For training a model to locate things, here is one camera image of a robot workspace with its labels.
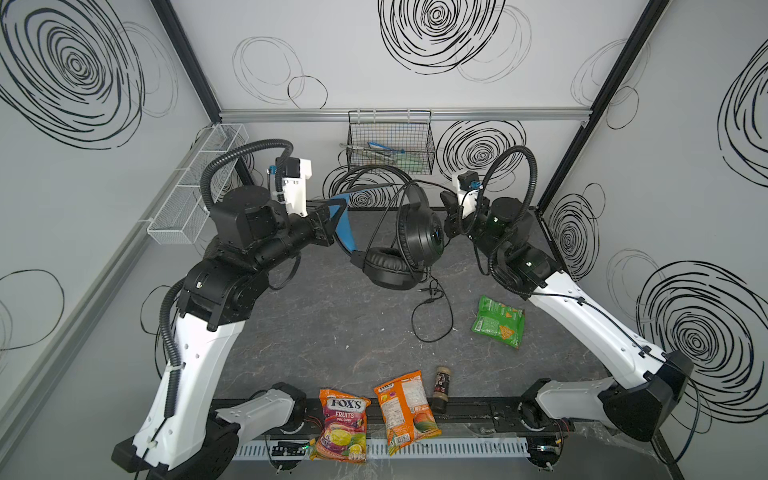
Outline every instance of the nutrition label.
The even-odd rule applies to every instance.
[[[406,422],[406,418],[402,414],[400,409],[400,401],[395,397],[388,402],[384,402],[381,405],[384,419],[386,420],[386,428],[394,429],[396,426],[400,426]]]
[[[421,377],[402,383],[402,393],[406,396],[408,408],[413,413],[414,408],[427,404],[427,396],[424,394],[424,384]]]

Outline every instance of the green chip packet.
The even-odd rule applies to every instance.
[[[483,295],[478,303],[478,318],[472,325],[472,331],[518,348],[523,339],[524,324],[524,310],[514,309]]]

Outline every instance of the candy bag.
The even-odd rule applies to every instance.
[[[325,426],[310,453],[312,460],[327,458],[340,462],[366,460],[366,408],[371,401],[336,390],[320,390]]]
[[[427,403],[420,370],[379,385],[375,391],[384,414],[390,455],[417,440],[442,433]]]
[[[518,348],[523,340],[524,325],[524,310],[514,309],[483,295],[478,302],[478,318],[472,325],[472,331]]]

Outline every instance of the table surface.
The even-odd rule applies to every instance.
[[[381,215],[350,212],[359,248]],[[390,213],[373,245],[388,246],[394,232]],[[538,225],[529,241],[549,251]],[[273,285],[285,278],[290,263],[270,274]],[[579,381],[607,376],[600,361],[555,319],[482,276],[466,237],[451,241],[432,274],[451,300],[454,330],[436,343],[422,343],[411,331],[410,318],[427,292],[383,289],[349,263],[337,245],[308,246],[293,280],[257,300],[223,368],[216,397],[246,398],[276,382],[310,397],[324,388],[373,396],[377,385],[416,370],[431,383],[438,366],[452,370],[451,396],[517,396],[541,377]],[[481,295],[525,309],[518,349],[470,330]],[[426,339],[445,332],[450,322],[444,300],[420,307],[415,316],[419,335]]]

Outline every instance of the orange candy bag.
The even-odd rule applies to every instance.
[[[374,391],[384,414],[390,455],[417,440],[442,433],[427,403],[421,370],[379,385]]]
[[[336,390],[320,390],[320,403],[325,423],[310,458],[363,463],[368,429],[366,408],[371,401]]]

